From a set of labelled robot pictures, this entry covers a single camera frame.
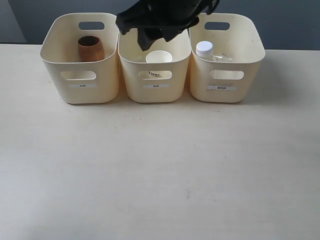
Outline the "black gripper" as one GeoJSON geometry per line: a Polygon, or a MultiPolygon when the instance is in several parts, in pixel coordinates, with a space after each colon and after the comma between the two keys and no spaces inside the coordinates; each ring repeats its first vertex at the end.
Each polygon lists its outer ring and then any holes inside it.
{"type": "Polygon", "coordinates": [[[137,43],[147,51],[163,38],[162,27],[192,27],[203,10],[213,12],[211,0],[144,0],[116,15],[116,25],[125,35],[137,29],[137,43]]]}

